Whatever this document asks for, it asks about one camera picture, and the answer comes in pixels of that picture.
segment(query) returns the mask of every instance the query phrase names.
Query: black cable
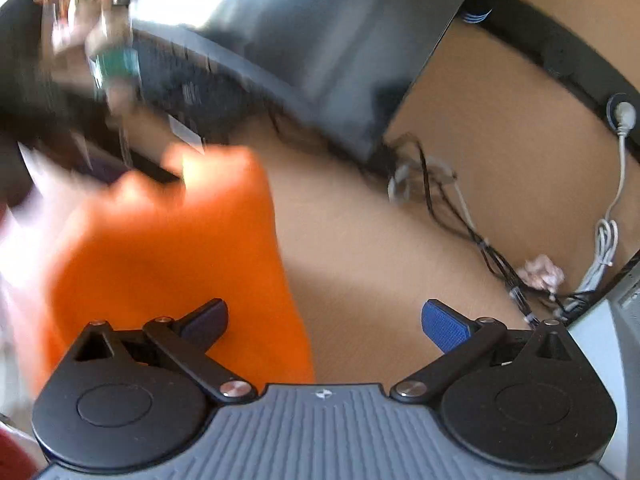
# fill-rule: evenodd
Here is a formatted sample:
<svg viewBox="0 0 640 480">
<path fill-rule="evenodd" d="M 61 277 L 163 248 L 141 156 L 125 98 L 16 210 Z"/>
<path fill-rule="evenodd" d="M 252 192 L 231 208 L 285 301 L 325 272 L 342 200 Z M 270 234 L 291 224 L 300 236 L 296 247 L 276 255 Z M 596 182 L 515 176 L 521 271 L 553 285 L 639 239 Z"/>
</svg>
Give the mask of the black cable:
<svg viewBox="0 0 640 480">
<path fill-rule="evenodd" d="M 513 266 L 507 261 L 507 259 L 494 247 L 488 244 L 486 239 L 479 235 L 478 232 L 476 232 L 475 229 L 473 229 L 468 224 L 465 218 L 458 211 L 458 208 L 455 207 L 455 205 L 449 199 L 444 189 L 444 185 L 441 182 L 436 182 L 438 193 L 442 199 L 442 202 L 447 206 L 448 210 L 453 214 L 453 216 L 455 216 L 455 218 L 463 225 L 466 232 L 451 227 L 440 218 L 433 205 L 433 197 L 431 195 L 432 174 L 427 166 L 426 156 L 424 155 L 422 145 L 420 141 L 414 136 L 405 135 L 395 143 L 395 147 L 399 149 L 405 144 L 412 144 L 418 150 L 418 155 L 420 157 L 420 168 L 423 175 L 425 202 L 429 215 L 431 216 L 433 221 L 447 232 L 459 238 L 462 238 L 463 240 L 471 241 L 479 248 L 482 254 L 482 258 L 484 259 L 484 262 L 489 271 L 493 275 L 501 277 L 503 279 L 505 286 L 509 291 L 511 299 L 514 301 L 529 325 L 532 328 L 535 328 L 537 325 L 539 325 L 540 321 L 535 316 L 535 314 L 533 314 L 529 303 L 524 295 L 524 291 L 526 291 L 529 287 L 525 285 L 525 283 L 522 281 L 520 276 L 518 276 L 516 270 L 513 269 Z"/>
<path fill-rule="evenodd" d="M 264 108 L 267 111 L 267 115 L 271 121 L 271 125 L 273 126 L 273 131 L 278 137 L 278 140 L 286 144 L 287 146 L 291 146 L 292 148 L 299 150 L 300 152 L 306 153 L 307 155 L 324 155 L 327 153 L 327 148 L 322 146 L 313 146 L 312 144 L 306 143 L 301 139 L 295 139 L 293 137 L 286 136 L 282 129 L 280 128 L 280 124 L 278 123 L 278 116 L 280 115 L 279 110 L 276 110 L 273 104 L 268 101 L 264 101 Z"/>
</svg>

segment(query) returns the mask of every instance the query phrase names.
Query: orange towel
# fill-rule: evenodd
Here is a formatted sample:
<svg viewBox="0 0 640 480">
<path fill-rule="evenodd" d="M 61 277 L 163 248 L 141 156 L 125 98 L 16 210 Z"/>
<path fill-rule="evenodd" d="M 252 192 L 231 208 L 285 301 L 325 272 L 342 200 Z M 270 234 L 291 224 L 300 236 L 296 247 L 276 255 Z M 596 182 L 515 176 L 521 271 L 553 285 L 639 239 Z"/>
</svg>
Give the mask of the orange towel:
<svg viewBox="0 0 640 480">
<path fill-rule="evenodd" d="M 230 319 L 210 357 L 258 390 L 269 382 L 313 382 L 267 177 L 255 155 L 215 147 L 203 156 L 174 146 L 166 164 L 184 183 L 161 186 L 129 172 L 70 220 L 48 278 L 47 312 L 39 314 L 41 347 L 21 345 L 15 335 L 28 368 L 30 352 L 46 353 L 27 370 L 36 393 L 90 320 L 138 329 L 212 298 L 226 301 Z"/>
</svg>

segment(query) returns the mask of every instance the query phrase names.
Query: white plug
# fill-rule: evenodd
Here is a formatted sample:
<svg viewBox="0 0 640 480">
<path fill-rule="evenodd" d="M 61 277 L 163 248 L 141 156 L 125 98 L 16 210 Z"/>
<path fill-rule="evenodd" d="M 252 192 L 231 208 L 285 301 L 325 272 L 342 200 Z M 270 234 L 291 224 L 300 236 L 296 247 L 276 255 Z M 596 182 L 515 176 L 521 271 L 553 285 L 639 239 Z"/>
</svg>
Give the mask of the white plug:
<svg viewBox="0 0 640 480">
<path fill-rule="evenodd" d="M 618 134 L 626 135 L 636 126 L 636 109 L 631 103 L 622 102 L 616 106 L 616 121 Z"/>
</svg>

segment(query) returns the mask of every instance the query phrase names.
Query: metal screw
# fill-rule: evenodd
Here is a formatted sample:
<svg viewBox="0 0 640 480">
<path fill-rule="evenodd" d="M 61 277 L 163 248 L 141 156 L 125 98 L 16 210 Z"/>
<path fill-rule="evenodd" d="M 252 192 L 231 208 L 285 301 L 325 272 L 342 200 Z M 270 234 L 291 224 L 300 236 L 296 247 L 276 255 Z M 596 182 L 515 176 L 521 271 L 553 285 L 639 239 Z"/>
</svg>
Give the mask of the metal screw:
<svg viewBox="0 0 640 480">
<path fill-rule="evenodd" d="M 420 381 L 402 381 L 396 384 L 396 392 L 403 397 L 420 397 L 427 392 L 427 385 Z"/>
<path fill-rule="evenodd" d="M 220 392 L 225 397 L 237 399 L 251 393 L 251 385 L 246 381 L 228 381 L 220 386 Z"/>
</svg>

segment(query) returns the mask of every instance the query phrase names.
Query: pink object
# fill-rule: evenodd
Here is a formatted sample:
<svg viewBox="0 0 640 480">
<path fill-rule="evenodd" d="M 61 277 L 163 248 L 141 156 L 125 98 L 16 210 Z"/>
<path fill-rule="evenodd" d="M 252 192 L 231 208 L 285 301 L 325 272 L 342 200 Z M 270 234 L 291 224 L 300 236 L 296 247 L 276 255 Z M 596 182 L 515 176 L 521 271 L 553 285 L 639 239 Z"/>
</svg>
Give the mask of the pink object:
<svg viewBox="0 0 640 480">
<path fill-rule="evenodd" d="M 564 282 L 564 272 L 546 254 L 540 254 L 531 262 L 527 260 L 524 267 L 518 269 L 518 276 L 525 284 L 538 290 L 548 290 L 550 294 L 555 294 Z"/>
</svg>

